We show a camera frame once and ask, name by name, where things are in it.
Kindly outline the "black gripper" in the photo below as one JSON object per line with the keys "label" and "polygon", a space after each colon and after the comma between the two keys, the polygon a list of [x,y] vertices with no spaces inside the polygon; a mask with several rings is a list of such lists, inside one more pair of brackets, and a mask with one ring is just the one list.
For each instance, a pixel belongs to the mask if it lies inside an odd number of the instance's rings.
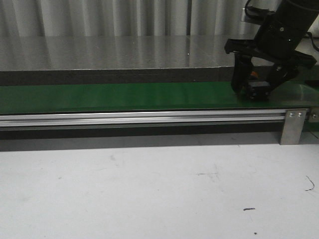
{"label": "black gripper", "polygon": [[237,94],[243,90],[252,73],[252,57],[275,63],[266,77],[267,94],[284,82],[295,78],[299,74],[298,66],[311,69],[317,62],[313,56],[296,50],[289,53],[288,58],[271,56],[259,50],[254,40],[227,39],[224,49],[227,54],[235,53],[231,88]]}

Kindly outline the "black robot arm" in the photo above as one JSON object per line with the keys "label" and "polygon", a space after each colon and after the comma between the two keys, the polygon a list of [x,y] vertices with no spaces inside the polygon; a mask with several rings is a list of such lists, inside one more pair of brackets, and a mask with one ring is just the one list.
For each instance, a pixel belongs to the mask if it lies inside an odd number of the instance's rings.
{"label": "black robot arm", "polygon": [[[245,91],[250,98],[266,97],[284,82],[299,74],[298,67],[312,68],[316,59],[296,50],[319,15],[317,0],[283,0],[276,11],[245,4],[246,16],[260,25],[254,39],[228,39],[227,54],[234,53],[232,90]],[[269,74],[259,79],[252,58],[273,63]]]}

